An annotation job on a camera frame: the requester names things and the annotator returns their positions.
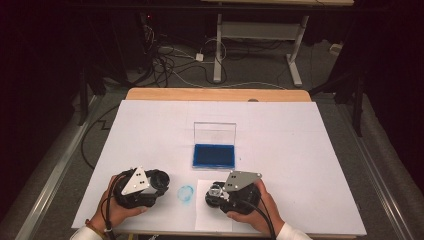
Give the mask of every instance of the hand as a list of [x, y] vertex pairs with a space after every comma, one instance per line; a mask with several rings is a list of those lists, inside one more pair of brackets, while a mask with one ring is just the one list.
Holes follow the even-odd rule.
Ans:
[[[103, 193], [102, 198], [100, 199], [99, 205], [97, 207], [97, 211], [94, 214], [94, 216], [91, 218], [90, 222], [93, 225], [94, 228], [99, 230], [100, 232], [103, 232], [106, 228], [105, 220], [102, 217], [102, 211], [103, 214], [106, 215], [106, 202], [105, 199], [107, 198], [109, 191], [113, 191], [111, 189], [111, 185], [113, 180], [116, 178], [116, 176], [112, 176], [109, 186], [107, 190]], [[114, 197], [110, 199], [110, 221], [112, 223], [112, 227], [116, 227], [119, 224], [121, 224], [126, 218], [133, 217], [140, 215], [147, 211], [147, 207], [141, 207], [141, 208], [133, 208], [133, 209], [126, 209], [122, 206], [120, 206]]]
[[[261, 179], [256, 181], [255, 185], [258, 187], [259, 192], [261, 193], [262, 201], [264, 202], [265, 206], [268, 209], [269, 215], [271, 217], [271, 222], [274, 226], [275, 235], [278, 236], [281, 229], [283, 228], [284, 221], [280, 217], [280, 214], [279, 214], [278, 208], [277, 208], [277, 204], [275, 204], [275, 201], [272, 198], [271, 194], [269, 194], [266, 191], [265, 184]], [[266, 215], [266, 210], [265, 210], [264, 205], [262, 204], [262, 201], [259, 202], [258, 207]], [[267, 236], [271, 235], [270, 229], [269, 229], [268, 224], [266, 223], [265, 219], [262, 217], [262, 215], [260, 215], [255, 210], [248, 215], [229, 211], [229, 212], [227, 212], [227, 217], [232, 218], [234, 221], [237, 221], [237, 222], [248, 223], [254, 229], [258, 230], [261, 233], [266, 234]]]

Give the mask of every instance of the transparent container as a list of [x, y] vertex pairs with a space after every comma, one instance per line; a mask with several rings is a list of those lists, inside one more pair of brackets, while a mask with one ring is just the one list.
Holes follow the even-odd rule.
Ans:
[[235, 168], [235, 123], [194, 123], [193, 168]]

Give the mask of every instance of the black cable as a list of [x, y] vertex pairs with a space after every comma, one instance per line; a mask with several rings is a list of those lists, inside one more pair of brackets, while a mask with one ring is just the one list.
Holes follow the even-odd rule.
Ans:
[[133, 83], [137, 85], [138, 83], [141, 83], [145, 80], [147, 80], [150, 76], [152, 76], [153, 73], [153, 66], [150, 66], [147, 70], [145, 70], [144, 74], [139, 77], [137, 80], [135, 80]]
[[206, 82], [208, 82], [208, 83], [211, 83], [211, 84], [212, 84], [212, 82], [210, 82], [210, 81], [209, 81], [209, 79], [208, 79], [208, 73], [207, 73], [207, 70], [206, 70], [206, 68], [205, 68], [205, 67], [203, 67], [203, 66], [199, 66], [199, 65], [191, 66], [191, 67], [185, 68], [185, 69], [183, 69], [183, 70], [181, 70], [181, 71], [179, 71], [179, 72], [176, 72], [176, 74], [180, 74], [180, 73], [182, 73], [182, 72], [184, 72], [184, 71], [186, 71], [186, 70], [188, 70], [188, 69], [190, 69], [190, 68], [195, 68], [195, 67], [202, 68], [202, 69], [203, 69], [203, 72], [204, 72], [204, 74], [205, 74], [205, 80], [206, 80]]
[[174, 68], [184, 67], [184, 66], [187, 66], [187, 65], [190, 65], [190, 64], [193, 64], [193, 63], [197, 63], [197, 61], [193, 60], [193, 61], [188, 62], [188, 63], [184, 63], [184, 64], [181, 64], [181, 65], [174, 66]]
[[259, 209], [255, 205], [251, 204], [250, 202], [245, 201], [245, 200], [239, 200], [239, 201], [244, 203], [244, 204], [249, 205], [250, 207], [252, 207], [254, 210], [256, 210], [264, 218], [266, 224], [268, 225], [268, 228], [269, 228], [269, 231], [270, 231], [270, 234], [271, 234], [271, 239], [276, 240], [277, 236], [275, 235], [274, 226], [272, 225], [271, 218], [268, 218], [261, 209]]
[[262, 198], [261, 198], [261, 202], [262, 202], [262, 205], [264, 205], [264, 208], [265, 208], [265, 211], [266, 211], [266, 215], [268, 216], [269, 223], [271, 224], [271, 229], [270, 229], [270, 230], [271, 230], [271, 232], [273, 232], [275, 235], [277, 235], [277, 234], [275, 233], [274, 224], [272, 223], [271, 216], [269, 215], [269, 212], [268, 212], [268, 208], [266, 207], [265, 202], [264, 202], [264, 200], [262, 200]]
[[159, 52], [159, 49], [161, 48], [161, 47], [165, 47], [165, 45], [159, 45], [158, 46], [158, 54], [162, 54], [162, 55], [165, 55], [165, 56], [168, 56], [168, 55], [171, 55], [171, 53], [173, 53], [174, 51], [175, 51], [175, 47], [174, 47], [174, 45], [172, 44], [172, 43], [169, 43], [169, 46], [170, 47], [167, 47], [167, 48], [171, 48], [171, 51], [169, 51], [169, 52], [165, 52], [165, 53], [161, 53], [161, 52]]
[[273, 40], [269, 46], [259, 46], [257, 44], [262, 44], [262, 43], [268, 44], [269, 41], [259, 41], [259, 42], [257, 41], [256, 44], [255, 44], [254, 42], [247, 42], [247, 41], [239, 42], [239, 41], [236, 41], [236, 40], [231, 39], [231, 38], [227, 38], [227, 39], [230, 40], [230, 41], [239, 43], [239, 44], [243, 44], [243, 45], [245, 45], [249, 48], [250, 47], [258, 48], [258, 50], [250, 50], [250, 52], [262, 52], [262, 51], [266, 51], [266, 50], [274, 50], [274, 49], [279, 48], [281, 46], [281, 44], [284, 42], [282, 40]]
[[[165, 86], [164, 87], [166, 88], [166, 87], [168, 87], [168, 80], [169, 80], [170, 75], [172, 74], [172, 68], [173, 68], [173, 66], [171, 64], [169, 64], [167, 61], [164, 61], [163, 58], [160, 57], [160, 56], [157, 56], [155, 60], [156, 60], [156, 62], [158, 62], [157, 65], [161, 66], [162, 67], [162, 70], [163, 70], [163, 71], [156, 71], [156, 68], [155, 68], [155, 71], [153, 72], [153, 76], [154, 76], [154, 79], [155, 79], [155, 84], [158, 87], [161, 87], [160, 84], [162, 82], [165, 82]], [[165, 75], [165, 78], [163, 80], [161, 80], [160, 78], [163, 75]]]
[[[115, 189], [115, 185], [118, 182], [118, 180], [122, 177], [125, 176], [125, 173], [122, 172], [120, 174], [118, 174], [115, 179], [113, 179], [110, 187], [109, 187], [109, 192], [107, 194], [107, 197], [105, 200], [103, 200], [103, 202], [101, 203], [100, 206], [100, 211], [103, 217], [103, 220], [105, 221], [105, 225], [106, 225], [106, 229], [105, 229], [105, 233], [108, 235], [109, 239], [111, 240], [115, 240], [115, 234], [113, 233], [113, 229], [112, 229], [112, 222], [110, 221], [110, 200], [112, 199], [112, 193], [113, 193], [113, 189]], [[103, 213], [103, 204], [106, 201], [106, 216]]]
[[82, 155], [82, 158], [83, 158], [83, 160], [84, 160], [84, 162], [91, 168], [91, 169], [93, 169], [94, 170], [94, 166], [93, 165], [91, 165], [90, 164], [90, 162], [88, 162], [88, 159], [87, 159], [87, 157], [85, 156], [85, 153], [84, 153], [84, 142], [85, 142], [85, 138], [87, 137], [87, 135], [88, 135], [88, 133], [90, 132], [90, 130], [94, 127], [94, 125], [96, 124], [96, 123], [98, 123], [98, 122], [102, 122], [101, 121], [101, 119], [104, 117], [104, 116], [106, 116], [106, 114], [108, 114], [108, 113], [110, 113], [112, 110], [114, 110], [115, 108], [118, 108], [119, 107], [119, 104], [118, 105], [116, 105], [116, 106], [114, 106], [114, 107], [112, 107], [111, 109], [109, 109], [109, 110], [107, 110], [105, 113], [103, 113], [99, 118], [97, 118], [96, 119], [96, 121], [94, 121], [94, 123], [93, 124], [91, 124], [91, 126], [87, 129], [87, 131], [84, 133], [84, 135], [82, 136], [82, 139], [81, 139], [81, 155]]

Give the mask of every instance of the floor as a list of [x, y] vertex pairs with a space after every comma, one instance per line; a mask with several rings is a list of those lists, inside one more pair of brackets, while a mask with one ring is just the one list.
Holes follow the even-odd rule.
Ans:
[[[302, 45], [296, 60], [303, 81], [301, 89], [310, 90], [327, 80], [337, 60], [336, 56], [329, 53], [330, 46], [328, 42], [314, 46]], [[164, 74], [161, 75], [160, 67], [157, 67], [156, 77], [159, 80], [155, 83], [155, 76], [151, 76], [140, 85], [295, 89], [283, 60], [284, 54], [289, 53], [291, 47], [291, 42], [228, 42], [227, 57], [223, 61], [226, 81], [217, 85], [210, 83], [212, 64], [191, 63], [198, 49], [168, 45], [160, 52], [169, 53], [166, 58], [162, 56], [167, 66], [174, 64], [174, 75], [166, 78]], [[210, 54], [205, 58], [205, 62], [208, 61], [213, 61]], [[130, 80], [140, 75], [135, 70], [128, 71]], [[86, 161], [95, 165], [116, 114], [116, 108], [113, 107], [125, 98], [128, 91], [111, 79], [105, 79], [105, 85], [107, 93], [105, 96], [93, 96], [90, 115], [83, 126], [77, 125], [80, 106], [78, 99], [75, 100], [73, 118], [46, 153], [2, 221], [0, 239], [69, 239], [75, 231], [70, 226], [92, 173]], [[419, 239], [424, 234], [422, 193], [397, 158], [366, 96], [362, 138], [356, 137], [350, 126], [352, 109], [349, 104], [335, 104], [332, 94], [328, 93], [313, 96], [313, 101], [318, 104], [365, 224], [368, 234], [359, 239]], [[127, 239], [128, 236], [123, 234], [119, 238]], [[157, 239], [182, 237], [159, 236]]]

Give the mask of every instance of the metal bracket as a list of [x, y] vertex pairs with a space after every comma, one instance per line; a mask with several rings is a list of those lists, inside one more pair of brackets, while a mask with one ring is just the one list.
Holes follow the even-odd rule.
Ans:
[[125, 185], [124, 189], [122, 189], [121, 194], [128, 195], [131, 193], [139, 192], [149, 188], [149, 186], [150, 184], [147, 180], [146, 173], [144, 172], [143, 167], [140, 166], [134, 171], [127, 185]]
[[260, 173], [231, 171], [222, 190], [224, 192], [238, 191], [260, 178], [262, 178]]

